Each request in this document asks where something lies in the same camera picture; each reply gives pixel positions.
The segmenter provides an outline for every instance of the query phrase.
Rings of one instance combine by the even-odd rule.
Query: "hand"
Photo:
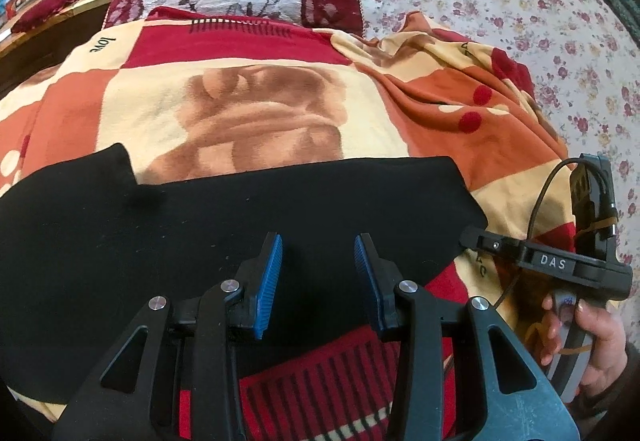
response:
[[[551,310],[551,295],[542,300],[542,308],[547,311],[542,320],[546,339],[543,339],[544,347],[540,352],[540,363],[545,366],[551,363],[553,355],[560,351],[562,345],[560,319]],[[595,341],[589,364],[580,381],[581,392],[593,397],[608,389],[626,367],[625,329],[617,313],[591,306],[584,300],[578,302],[577,308],[574,319],[582,329],[593,333]]]

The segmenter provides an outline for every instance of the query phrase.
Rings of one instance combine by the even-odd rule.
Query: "metal screw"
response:
[[[234,278],[230,278],[229,280],[225,280],[222,284],[220,284],[220,289],[225,293],[233,293],[234,291],[238,291],[240,289],[240,283],[238,280]]]
[[[486,311],[487,309],[489,309],[489,301],[481,296],[474,296],[471,299],[471,305],[478,311]]]
[[[163,296],[154,296],[149,300],[149,309],[159,311],[166,306],[166,298]]]
[[[415,293],[418,291],[418,284],[413,280],[402,280],[398,287],[403,293]]]

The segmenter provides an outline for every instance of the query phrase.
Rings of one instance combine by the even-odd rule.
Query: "device handle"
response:
[[[560,318],[559,336],[561,350],[554,355],[546,372],[551,385],[564,403],[574,400],[578,385],[587,369],[594,338],[574,320],[578,296],[561,289],[552,292],[553,310]],[[590,301],[590,304],[605,308],[606,301]]]

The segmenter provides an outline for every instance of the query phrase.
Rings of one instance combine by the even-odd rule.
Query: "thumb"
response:
[[[603,341],[611,340],[615,335],[613,316],[606,309],[592,306],[584,299],[578,302],[575,320],[582,329]]]

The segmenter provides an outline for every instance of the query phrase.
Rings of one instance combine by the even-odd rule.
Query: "sleeve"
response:
[[[613,433],[627,427],[629,423],[637,428],[637,423],[631,420],[631,414],[632,404],[637,407],[640,398],[640,354],[632,344],[626,344],[626,355],[625,370],[606,391],[592,397],[578,394],[572,402],[570,410],[580,430],[581,439],[624,441],[627,439],[624,434]]]

